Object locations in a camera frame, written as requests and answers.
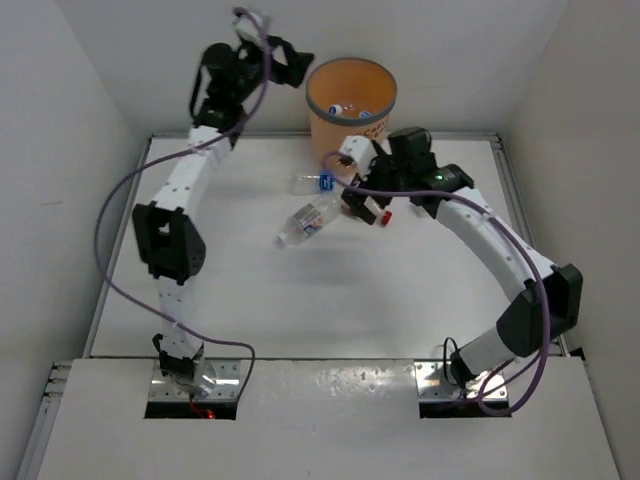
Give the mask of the red cap crushed bottle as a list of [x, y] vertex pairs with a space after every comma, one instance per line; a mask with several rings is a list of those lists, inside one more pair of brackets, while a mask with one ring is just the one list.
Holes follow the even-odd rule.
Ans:
[[369, 195], [344, 191], [341, 198], [349, 214], [368, 225], [378, 224], [385, 227], [392, 217], [390, 211], [380, 206], [379, 203]]

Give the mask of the clear bottle white label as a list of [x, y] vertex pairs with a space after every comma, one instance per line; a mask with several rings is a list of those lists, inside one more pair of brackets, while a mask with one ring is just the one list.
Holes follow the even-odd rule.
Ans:
[[299, 245], [334, 221], [342, 212], [342, 200], [335, 193], [324, 193], [290, 215], [276, 234], [277, 247]]

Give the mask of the clear bottle blue label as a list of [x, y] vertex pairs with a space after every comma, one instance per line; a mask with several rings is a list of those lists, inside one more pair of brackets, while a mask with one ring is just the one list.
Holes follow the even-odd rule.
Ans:
[[342, 190], [337, 177], [328, 171], [300, 170], [294, 172], [289, 180], [289, 193], [294, 196], [341, 193]]

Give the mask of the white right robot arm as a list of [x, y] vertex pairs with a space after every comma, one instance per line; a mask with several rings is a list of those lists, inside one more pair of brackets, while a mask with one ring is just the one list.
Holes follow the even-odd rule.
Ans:
[[473, 179], [455, 164], [440, 166], [431, 134], [420, 127], [392, 133], [387, 148], [360, 135], [346, 137], [340, 162], [356, 174], [342, 198], [368, 224], [394, 197], [454, 233], [484, 264], [509, 306], [494, 327], [452, 352], [440, 369], [440, 384], [460, 394], [483, 372], [517, 357], [548, 352], [556, 337], [576, 326], [583, 275], [559, 266], [519, 237], [489, 207]]

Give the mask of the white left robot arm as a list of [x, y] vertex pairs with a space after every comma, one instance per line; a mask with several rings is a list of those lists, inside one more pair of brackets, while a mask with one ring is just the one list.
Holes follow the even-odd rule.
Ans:
[[192, 396], [205, 396], [216, 384], [215, 371], [204, 360], [203, 341], [183, 328], [192, 315], [194, 280], [207, 253], [195, 222], [200, 201], [215, 168], [242, 133], [244, 101], [267, 82], [299, 87], [315, 60], [280, 37], [269, 37], [268, 46], [284, 59], [265, 55], [257, 39], [243, 39], [237, 48], [216, 43], [204, 51], [189, 101], [187, 153], [152, 200], [132, 212], [139, 256], [155, 280], [166, 318], [153, 339], [160, 370]]

